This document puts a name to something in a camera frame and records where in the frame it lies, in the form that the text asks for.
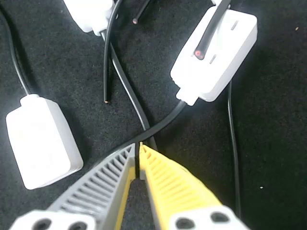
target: yellow plastic jaw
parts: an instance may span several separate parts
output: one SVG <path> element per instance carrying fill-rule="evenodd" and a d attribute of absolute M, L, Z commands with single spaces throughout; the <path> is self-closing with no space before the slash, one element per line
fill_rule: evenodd
<path fill-rule="evenodd" d="M 167 230 L 176 213 L 222 205 L 199 179 L 175 161 L 143 144 L 139 157 L 140 178 L 146 180 L 157 229 Z"/>

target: white plug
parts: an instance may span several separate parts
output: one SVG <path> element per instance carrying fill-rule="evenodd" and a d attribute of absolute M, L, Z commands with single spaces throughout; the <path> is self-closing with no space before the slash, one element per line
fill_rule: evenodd
<path fill-rule="evenodd" d="M 37 94 L 20 104 L 6 123 L 25 187 L 43 187 L 80 170 L 83 160 L 59 105 Z"/>
<path fill-rule="evenodd" d="M 171 70 L 173 81 L 180 87 L 177 98 L 189 105 L 194 105 L 199 97 L 208 102 L 214 101 L 257 40 L 255 16 L 226 10 L 205 58 L 198 60 L 194 50 L 216 9 L 217 6 L 213 6 L 205 13 Z"/>
<path fill-rule="evenodd" d="M 64 0 L 67 9 L 77 25 L 86 33 L 93 31 L 96 36 L 107 28 L 113 0 Z"/>

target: cut wire end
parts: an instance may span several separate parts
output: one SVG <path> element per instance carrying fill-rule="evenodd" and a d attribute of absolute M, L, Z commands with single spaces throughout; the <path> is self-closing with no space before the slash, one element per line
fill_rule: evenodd
<path fill-rule="evenodd" d="M 134 18 L 132 19 L 132 23 L 133 23 L 133 24 L 136 25 L 136 24 L 139 22 L 139 19 L 140 19 L 141 15 L 143 14 L 144 10 L 146 9 L 146 7 L 148 6 L 148 3 L 149 3 L 149 2 L 150 2 L 150 0 L 146 0 L 146 1 L 144 2 L 144 4 L 143 4 L 142 7 L 140 8 L 140 10 L 139 10 L 138 14 L 136 15 L 136 17 L 134 17 Z"/>

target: black electrical cord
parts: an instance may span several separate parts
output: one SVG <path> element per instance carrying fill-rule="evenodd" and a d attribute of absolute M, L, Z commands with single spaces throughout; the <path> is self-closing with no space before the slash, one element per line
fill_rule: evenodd
<path fill-rule="evenodd" d="M 28 88 L 28 86 L 26 84 L 26 81 L 23 77 L 23 74 L 20 70 L 20 66 L 19 66 L 18 61 L 17 61 L 17 56 L 16 56 L 16 52 L 15 52 L 15 47 L 14 47 L 11 29 L 10 29 L 10 26 L 8 24 L 7 19 L 4 16 L 4 13 L 2 12 L 1 7 L 0 7 L 0 19 L 1 19 L 1 21 L 4 25 L 4 27 L 5 27 L 5 30 L 6 30 L 6 35 L 7 35 L 8 41 L 9 41 L 9 47 L 10 47 L 10 52 L 11 52 L 11 58 L 12 58 L 13 65 L 15 67 L 16 73 L 18 75 L 19 81 L 24 88 L 25 94 L 29 95 L 31 92 L 30 92 L 30 89 Z"/>
<path fill-rule="evenodd" d="M 102 38 L 105 40 L 105 37 L 106 37 L 106 33 L 105 31 L 103 31 L 101 33 L 101 36 Z M 139 120 L 141 122 L 141 125 L 143 127 L 143 130 L 147 130 L 150 128 L 150 125 L 149 125 L 149 122 L 148 122 L 148 119 L 145 115 L 145 112 L 137 98 L 137 96 L 135 95 L 129 81 L 128 81 L 128 78 L 119 62 L 119 59 L 116 55 L 116 52 L 115 52 L 115 49 L 112 45 L 112 43 L 110 43 L 110 48 L 111 48 L 111 58 L 112 58 L 112 62 L 113 62 L 113 66 L 118 74 L 118 77 L 121 81 L 121 83 L 123 84 L 127 94 L 128 94 L 128 97 L 130 98 L 130 101 L 136 111 L 136 113 L 138 114 L 138 117 L 139 117 Z M 150 147 L 154 150 L 157 150 L 157 144 L 154 140 L 154 137 L 150 137 L 149 139 L 149 144 L 150 144 Z"/>
<path fill-rule="evenodd" d="M 122 4 L 123 0 L 118 0 L 115 3 L 115 6 L 111 12 L 111 16 L 109 19 L 109 23 L 107 25 L 107 29 L 106 29 L 106 38 L 105 38 L 105 53 L 104 53 L 104 73 L 103 73 L 103 79 L 104 79 L 104 102 L 108 103 L 108 99 L 107 99 L 107 77 L 108 77 L 108 70 L 109 70 L 109 65 L 108 65 L 108 61 L 109 61 L 109 46 L 110 46 L 110 37 L 111 37 L 111 30 L 114 24 L 114 21 L 116 20 L 116 16 L 118 13 L 118 10 L 120 8 L 120 5 Z"/>
<path fill-rule="evenodd" d="M 241 195 L 240 195 L 240 173 L 239 173 L 239 158 L 238 151 L 236 147 L 236 135 L 234 127 L 234 119 L 232 115 L 232 106 L 231 106 L 231 92 L 232 92 L 232 81 L 228 85 L 228 118 L 229 118 L 229 127 L 231 134 L 231 143 L 234 154 L 234 178 L 235 178 L 235 200 L 236 200 L 236 215 L 241 219 Z"/>
<path fill-rule="evenodd" d="M 146 7 L 148 6 L 150 0 L 145 0 L 145 2 L 143 3 L 143 5 L 141 6 L 141 8 L 138 11 L 138 14 L 132 19 L 132 23 L 133 24 L 137 24 L 139 22 L 139 19 L 141 17 L 141 15 L 143 14 L 144 10 L 146 9 Z"/>
<path fill-rule="evenodd" d="M 222 0 L 220 5 L 218 5 L 214 15 L 212 16 L 205 32 L 203 33 L 200 42 L 198 43 L 194 55 L 199 59 L 203 60 L 205 58 L 205 54 L 208 50 L 216 27 L 221 20 L 222 16 L 224 15 L 225 11 L 227 10 L 231 0 Z"/>
<path fill-rule="evenodd" d="M 169 115 L 167 115 L 162 121 L 151 127 L 150 129 L 136 135 L 135 137 L 131 138 L 130 140 L 126 141 L 125 143 L 115 147 L 111 150 L 111 153 L 114 153 L 132 143 L 139 143 L 141 141 L 144 141 L 148 139 L 149 137 L 153 136 L 163 128 L 165 128 L 167 125 L 169 125 L 182 111 L 182 109 L 186 106 L 187 103 L 184 101 L 180 101 L 177 106 L 170 112 Z"/>

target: gray plastic jaw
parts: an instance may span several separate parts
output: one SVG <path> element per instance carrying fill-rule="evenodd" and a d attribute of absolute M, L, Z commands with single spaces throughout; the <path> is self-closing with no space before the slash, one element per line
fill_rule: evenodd
<path fill-rule="evenodd" d="M 48 211 L 87 214 L 97 229 L 114 229 L 129 169 L 135 167 L 133 143 L 106 157 L 66 190 Z"/>

